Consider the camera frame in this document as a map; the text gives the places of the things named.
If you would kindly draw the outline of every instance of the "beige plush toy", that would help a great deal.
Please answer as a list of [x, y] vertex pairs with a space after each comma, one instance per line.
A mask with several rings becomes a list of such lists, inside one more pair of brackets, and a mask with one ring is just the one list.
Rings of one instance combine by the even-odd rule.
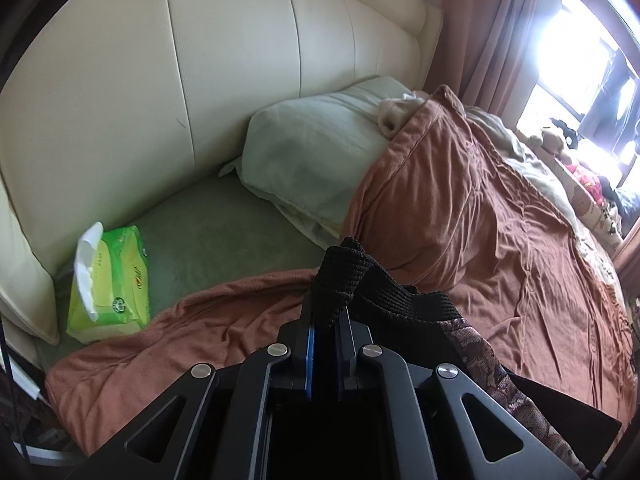
[[529, 142], [533, 146], [544, 148], [552, 155], [557, 156], [564, 165], [572, 163], [572, 157], [564, 140], [564, 134], [557, 126], [545, 126], [540, 130], [539, 134], [530, 136]]

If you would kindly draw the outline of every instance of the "blanket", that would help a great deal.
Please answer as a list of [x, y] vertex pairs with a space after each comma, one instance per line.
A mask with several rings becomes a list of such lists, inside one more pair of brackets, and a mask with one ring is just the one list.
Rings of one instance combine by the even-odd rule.
[[[369, 169], [342, 234], [400, 283], [446, 290], [513, 372], [603, 410], [626, 427], [636, 403], [631, 332], [566, 219], [440, 88]], [[196, 362], [223, 367], [273, 342], [300, 314], [313, 270], [216, 286], [142, 332], [58, 362], [49, 399], [91, 454]]]

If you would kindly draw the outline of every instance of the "cream cushion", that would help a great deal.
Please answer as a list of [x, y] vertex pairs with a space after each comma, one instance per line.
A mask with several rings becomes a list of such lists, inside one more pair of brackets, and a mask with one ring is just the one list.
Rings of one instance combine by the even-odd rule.
[[421, 0], [69, 0], [0, 92], [0, 310], [55, 341], [50, 276], [87, 226], [238, 156], [271, 104], [374, 75], [421, 88], [441, 24]]

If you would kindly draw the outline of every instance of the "window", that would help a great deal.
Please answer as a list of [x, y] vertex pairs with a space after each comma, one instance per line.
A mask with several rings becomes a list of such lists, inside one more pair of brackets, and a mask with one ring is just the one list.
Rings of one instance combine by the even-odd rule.
[[[562, 0], [562, 8], [549, 23], [538, 51], [540, 77], [518, 129], [525, 134], [538, 132], [549, 118], [560, 119], [577, 130], [599, 92], [603, 78], [618, 50], [607, 29], [580, 0]], [[629, 80], [622, 89], [618, 118], [631, 104], [635, 83]], [[600, 149], [588, 139], [581, 139], [580, 158], [606, 176], [612, 186], [623, 179], [625, 187], [640, 189], [640, 168], [635, 168], [635, 144], [630, 142], [620, 158]]]

